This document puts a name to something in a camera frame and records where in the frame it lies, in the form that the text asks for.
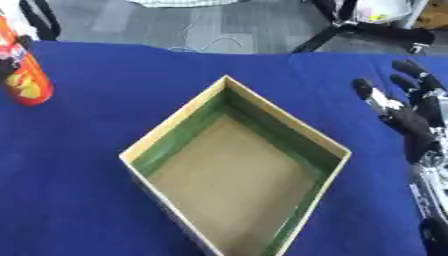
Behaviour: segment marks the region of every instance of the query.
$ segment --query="blue table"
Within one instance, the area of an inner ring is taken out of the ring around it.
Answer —
[[[201,55],[144,46],[38,43],[56,85],[24,108],[0,92],[0,255],[201,255],[135,186],[118,154],[224,74],[353,151],[288,251],[420,256],[402,139],[352,92],[404,56]],[[448,81],[448,58],[418,58]]]

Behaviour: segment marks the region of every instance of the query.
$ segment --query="wire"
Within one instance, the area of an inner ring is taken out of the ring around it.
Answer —
[[[188,26],[186,26],[183,30],[182,30],[182,38],[184,39],[184,41],[187,41],[187,32],[193,27],[195,26],[195,24],[190,23]],[[221,40],[230,40],[232,42],[234,42],[235,44],[237,44],[240,49],[243,48],[243,45],[241,42],[239,42],[238,40],[236,40],[235,38],[232,37],[228,37],[228,36],[221,36],[219,38],[216,38],[215,40],[211,41],[209,44],[207,44],[206,46],[202,47],[202,48],[194,48],[194,47],[190,47],[190,46],[173,46],[168,48],[169,51],[173,51],[173,50],[183,50],[183,51],[190,51],[190,52],[197,52],[197,53],[204,53],[208,48],[210,48],[210,46],[212,46],[213,44],[215,44],[216,42],[219,42]]]
[[[194,48],[191,48],[191,47],[188,47],[188,46],[173,46],[173,47],[168,48],[169,51],[173,51],[173,50],[176,50],[176,49],[183,50],[184,52],[185,51],[189,51],[189,52],[202,53],[201,50],[194,49]]]
[[[228,37],[228,36],[222,36],[222,37],[220,37],[220,38],[216,38],[215,40],[213,40],[213,41],[212,41],[211,43],[209,43],[208,45],[202,47],[202,48],[201,48],[201,51],[206,51],[206,50],[207,50],[210,46],[212,46],[214,43],[216,43],[216,42],[218,42],[218,41],[221,41],[221,40],[223,40],[223,39],[227,39],[227,40],[230,40],[230,41],[236,43],[236,44],[240,47],[240,49],[243,48],[243,45],[242,45],[238,40],[236,40],[235,38]]]

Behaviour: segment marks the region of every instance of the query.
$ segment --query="open box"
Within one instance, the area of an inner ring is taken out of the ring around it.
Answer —
[[[211,255],[282,255],[350,151],[225,76],[120,155]]]

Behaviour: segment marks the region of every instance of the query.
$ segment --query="spray can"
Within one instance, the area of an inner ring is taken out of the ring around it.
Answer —
[[[36,59],[21,44],[17,34],[0,15],[0,59],[12,57],[15,72],[9,75],[5,84],[15,101],[25,106],[35,106],[47,101],[53,95],[53,85],[43,73]]]

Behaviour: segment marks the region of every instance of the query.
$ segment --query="chair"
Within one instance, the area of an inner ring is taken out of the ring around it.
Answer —
[[[20,9],[31,26],[37,29],[37,35],[41,40],[57,40],[61,34],[61,26],[56,15],[51,10],[46,0],[34,0],[35,5],[45,16],[44,19],[37,15],[27,0],[20,0]]]
[[[342,33],[371,35],[392,40],[405,46],[410,53],[417,54],[423,47],[434,43],[435,36],[425,29],[402,29],[382,24],[353,21],[358,0],[345,0],[339,11],[333,0],[311,0],[330,25],[320,33],[298,46],[293,53],[313,52],[333,37]]]

